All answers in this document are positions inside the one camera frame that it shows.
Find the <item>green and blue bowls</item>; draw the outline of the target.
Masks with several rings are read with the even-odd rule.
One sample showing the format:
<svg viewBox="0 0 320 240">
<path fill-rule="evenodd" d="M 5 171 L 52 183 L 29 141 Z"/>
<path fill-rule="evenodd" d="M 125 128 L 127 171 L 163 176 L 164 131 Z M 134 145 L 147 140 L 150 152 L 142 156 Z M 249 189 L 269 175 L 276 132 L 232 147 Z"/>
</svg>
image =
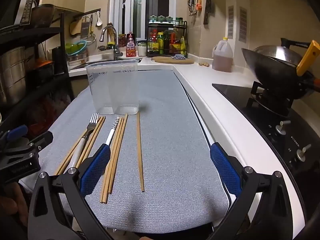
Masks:
<svg viewBox="0 0 320 240">
<path fill-rule="evenodd" d="M 82 53 L 86 49 L 86 47 L 87 47 L 86 40 L 80 40 L 79 42 L 76 42 L 76 43 L 65 44 L 66 54 L 69 56 Z"/>
</svg>

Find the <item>clear plastic utensil container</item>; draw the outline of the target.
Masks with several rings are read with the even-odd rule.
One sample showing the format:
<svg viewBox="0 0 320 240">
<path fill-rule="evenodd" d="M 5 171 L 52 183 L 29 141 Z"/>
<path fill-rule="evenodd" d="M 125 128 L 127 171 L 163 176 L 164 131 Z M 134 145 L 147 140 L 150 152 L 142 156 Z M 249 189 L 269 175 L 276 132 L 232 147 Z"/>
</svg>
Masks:
<svg viewBox="0 0 320 240">
<path fill-rule="evenodd" d="M 137 59 L 98 62 L 86 67 L 93 104 L 99 114 L 138 112 L 137 67 Z"/>
</svg>

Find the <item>blue dish cloth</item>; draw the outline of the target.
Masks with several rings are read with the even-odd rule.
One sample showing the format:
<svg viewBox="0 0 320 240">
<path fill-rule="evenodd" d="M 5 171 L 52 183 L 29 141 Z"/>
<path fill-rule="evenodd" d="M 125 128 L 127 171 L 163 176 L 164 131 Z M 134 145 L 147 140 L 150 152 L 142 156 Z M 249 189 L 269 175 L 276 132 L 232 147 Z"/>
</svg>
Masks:
<svg viewBox="0 0 320 240">
<path fill-rule="evenodd" d="M 182 54 L 176 54 L 172 57 L 172 59 L 175 59 L 175 60 L 185 60 L 185 56 L 182 55 Z"/>
</svg>

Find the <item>black gas stove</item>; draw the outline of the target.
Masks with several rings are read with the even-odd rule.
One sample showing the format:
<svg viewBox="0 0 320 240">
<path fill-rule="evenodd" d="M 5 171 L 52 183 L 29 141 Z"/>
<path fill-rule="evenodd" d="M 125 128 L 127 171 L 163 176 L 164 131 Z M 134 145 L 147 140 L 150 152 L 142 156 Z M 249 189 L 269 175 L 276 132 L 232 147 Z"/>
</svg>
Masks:
<svg viewBox="0 0 320 240">
<path fill-rule="evenodd" d="M 261 134 L 300 191 L 311 194 L 319 190 L 319 136 L 302 117 L 270 97 L 257 81 L 251 87 L 212 86 Z"/>
</svg>

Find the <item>lone wooden chopstick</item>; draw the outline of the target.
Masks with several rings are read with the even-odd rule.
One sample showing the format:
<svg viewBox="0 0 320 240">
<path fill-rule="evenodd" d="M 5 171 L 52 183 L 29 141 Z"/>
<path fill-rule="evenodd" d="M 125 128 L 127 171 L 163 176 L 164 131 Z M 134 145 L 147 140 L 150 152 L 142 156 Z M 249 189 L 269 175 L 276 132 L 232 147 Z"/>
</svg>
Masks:
<svg viewBox="0 0 320 240">
<path fill-rule="evenodd" d="M 140 188 L 144 192 L 144 174 L 143 174 L 143 157 L 140 131 L 140 112 L 137 113 L 137 155 L 138 155 L 138 169 L 140 178 Z"/>
</svg>

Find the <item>large steel pot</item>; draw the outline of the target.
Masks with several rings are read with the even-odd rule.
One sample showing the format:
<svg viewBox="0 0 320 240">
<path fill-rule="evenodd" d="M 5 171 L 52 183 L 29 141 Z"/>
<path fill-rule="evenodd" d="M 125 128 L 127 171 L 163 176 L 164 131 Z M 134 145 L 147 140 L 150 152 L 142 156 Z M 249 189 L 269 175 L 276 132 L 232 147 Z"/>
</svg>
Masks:
<svg viewBox="0 0 320 240">
<path fill-rule="evenodd" d="M 25 48 L 17 47 L 1 56 L 1 103 L 14 105 L 25 95 Z"/>
</svg>

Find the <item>black spice rack with bottles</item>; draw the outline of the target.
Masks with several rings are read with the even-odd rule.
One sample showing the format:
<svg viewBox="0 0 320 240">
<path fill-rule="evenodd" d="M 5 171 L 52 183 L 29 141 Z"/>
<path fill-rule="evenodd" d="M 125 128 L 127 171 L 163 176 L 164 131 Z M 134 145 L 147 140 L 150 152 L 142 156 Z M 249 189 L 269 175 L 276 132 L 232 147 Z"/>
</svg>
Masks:
<svg viewBox="0 0 320 240">
<path fill-rule="evenodd" d="M 188 55 L 188 26 L 182 17 L 149 17 L 147 56 Z"/>
</svg>

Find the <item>white spoon striped handle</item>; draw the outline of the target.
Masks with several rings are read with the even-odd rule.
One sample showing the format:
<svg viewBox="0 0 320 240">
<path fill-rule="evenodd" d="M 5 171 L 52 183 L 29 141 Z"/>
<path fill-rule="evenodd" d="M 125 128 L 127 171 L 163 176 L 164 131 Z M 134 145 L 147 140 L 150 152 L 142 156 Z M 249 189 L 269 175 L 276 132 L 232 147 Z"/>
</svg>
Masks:
<svg viewBox="0 0 320 240">
<path fill-rule="evenodd" d="M 105 144 L 108 145 L 108 146 L 110 146 L 110 144 L 111 144 L 111 141 L 112 141 L 113 135 L 114 135 L 114 133 L 116 131 L 116 128 L 118 126 L 119 120 L 120 120 L 120 117 L 116 117 L 116 119 L 114 120 L 113 125 L 112 125 L 112 127 L 110 129 L 110 132 L 109 132 L 108 137 L 107 137 L 106 142 L 105 142 Z"/>
</svg>

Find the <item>chrome kitchen faucet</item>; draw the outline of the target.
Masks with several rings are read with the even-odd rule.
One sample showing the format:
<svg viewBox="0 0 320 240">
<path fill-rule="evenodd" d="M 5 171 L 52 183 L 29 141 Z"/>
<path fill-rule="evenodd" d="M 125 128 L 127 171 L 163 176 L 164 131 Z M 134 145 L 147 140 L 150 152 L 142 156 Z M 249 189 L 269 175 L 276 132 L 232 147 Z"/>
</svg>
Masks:
<svg viewBox="0 0 320 240">
<path fill-rule="evenodd" d="M 98 47 L 99 51 L 112 50 L 113 59 L 119 60 L 119 57 L 123 56 L 123 53 L 119 50 L 118 46 L 118 35 L 116 29 L 112 23 L 108 24 L 101 31 L 99 38 L 100 46 Z"/>
</svg>

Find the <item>microwave oven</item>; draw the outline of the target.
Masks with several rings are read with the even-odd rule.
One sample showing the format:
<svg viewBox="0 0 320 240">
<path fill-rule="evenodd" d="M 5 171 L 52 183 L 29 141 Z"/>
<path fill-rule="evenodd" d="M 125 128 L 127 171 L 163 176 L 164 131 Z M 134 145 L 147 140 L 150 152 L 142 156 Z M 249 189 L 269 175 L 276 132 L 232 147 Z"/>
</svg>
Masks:
<svg viewBox="0 0 320 240">
<path fill-rule="evenodd" d="M 1 0 L 1 32 L 30 23 L 34 0 Z"/>
</svg>

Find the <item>fork with white handle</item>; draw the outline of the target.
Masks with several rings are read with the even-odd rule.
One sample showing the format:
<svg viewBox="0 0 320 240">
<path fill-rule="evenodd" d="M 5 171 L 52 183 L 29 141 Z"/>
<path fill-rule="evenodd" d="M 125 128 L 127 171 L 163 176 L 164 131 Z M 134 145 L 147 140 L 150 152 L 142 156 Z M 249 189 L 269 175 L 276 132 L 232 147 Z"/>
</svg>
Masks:
<svg viewBox="0 0 320 240">
<path fill-rule="evenodd" d="M 81 152 L 84 148 L 85 142 L 87 141 L 88 136 L 95 129 L 95 127 L 98 123 L 98 119 L 99 119 L 99 113 L 94 112 L 90 118 L 89 124 L 87 125 L 87 128 L 86 128 L 84 135 L 81 137 L 78 145 L 75 148 L 75 151 L 73 153 L 71 161 L 69 162 L 69 165 L 67 166 L 67 169 L 76 167 L 76 164 L 80 158 Z"/>
</svg>

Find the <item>hanging kitchen tools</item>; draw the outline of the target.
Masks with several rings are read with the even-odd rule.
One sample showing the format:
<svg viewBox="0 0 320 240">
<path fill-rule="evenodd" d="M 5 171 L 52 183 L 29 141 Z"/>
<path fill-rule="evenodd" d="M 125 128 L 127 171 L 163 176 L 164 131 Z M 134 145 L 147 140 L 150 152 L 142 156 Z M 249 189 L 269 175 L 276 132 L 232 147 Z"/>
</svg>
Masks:
<svg viewBox="0 0 320 240">
<path fill-rule="evenodd" d="M 202 10 L 202 0 L 188 0 L 189 16 L 194 16 Z"/>
</svg>

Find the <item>hanging metal grater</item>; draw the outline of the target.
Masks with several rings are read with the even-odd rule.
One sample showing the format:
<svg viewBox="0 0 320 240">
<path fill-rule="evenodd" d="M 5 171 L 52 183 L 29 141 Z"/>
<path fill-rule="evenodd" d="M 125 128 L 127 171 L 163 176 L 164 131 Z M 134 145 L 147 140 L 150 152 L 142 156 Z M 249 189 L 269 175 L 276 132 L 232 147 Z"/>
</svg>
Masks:
<svg viewBox="0 0 320 240">
<path fill-rule="evenodd" d="M 86 40 L 89 37 L 91 18 L 88 16 L 83 16 L 81 20 L 81 29 L 80 29 L 80 39 Z"/>
</svg>

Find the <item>black wok with lid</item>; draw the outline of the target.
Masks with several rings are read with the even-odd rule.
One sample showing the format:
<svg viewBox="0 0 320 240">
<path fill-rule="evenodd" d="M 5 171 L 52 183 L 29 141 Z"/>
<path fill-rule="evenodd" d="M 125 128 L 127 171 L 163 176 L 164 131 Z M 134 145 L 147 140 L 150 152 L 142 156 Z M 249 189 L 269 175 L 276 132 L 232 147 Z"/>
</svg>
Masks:
<svg viewBox="0 0 320 240">
<path fill-rule="evenodd" d="M 315 40 L 297 65 L 242 48 L 242 54 L 251 71 L 266 89 L 288 99 L 300 99 L 308 92 L 319 92 L 319 78 L 309 68 L 319 56 L 319 43 Z"/>
</svg>

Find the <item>dark bowl on shelf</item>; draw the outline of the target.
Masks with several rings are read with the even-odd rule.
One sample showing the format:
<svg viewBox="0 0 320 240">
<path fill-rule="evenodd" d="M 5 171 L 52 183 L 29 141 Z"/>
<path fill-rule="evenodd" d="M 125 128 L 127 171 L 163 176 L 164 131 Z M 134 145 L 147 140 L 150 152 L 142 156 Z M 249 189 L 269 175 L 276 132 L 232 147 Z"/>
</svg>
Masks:
<svg viewBox="0 0 320 240">
<path fill-rule="evenodd" d="M 34 28 L 50 27 L 55 13 L 55 5 L 42 4 L 31 10 L 30 25 Z"/>
</svg>

